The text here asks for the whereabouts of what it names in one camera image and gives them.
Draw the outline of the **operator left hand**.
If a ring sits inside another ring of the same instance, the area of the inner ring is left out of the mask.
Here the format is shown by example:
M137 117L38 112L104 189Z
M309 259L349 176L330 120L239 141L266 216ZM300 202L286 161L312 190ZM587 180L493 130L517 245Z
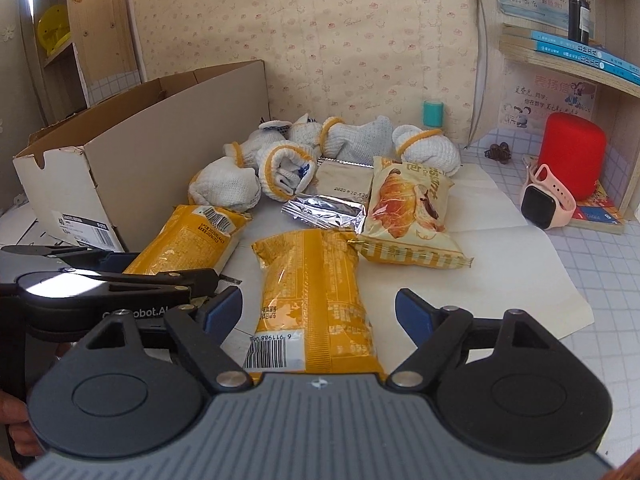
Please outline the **operator left hand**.
M37 457L43 454L43 449L30 426L26 404L11 396L0 392L1 425L9 430L15 451L21 456Z

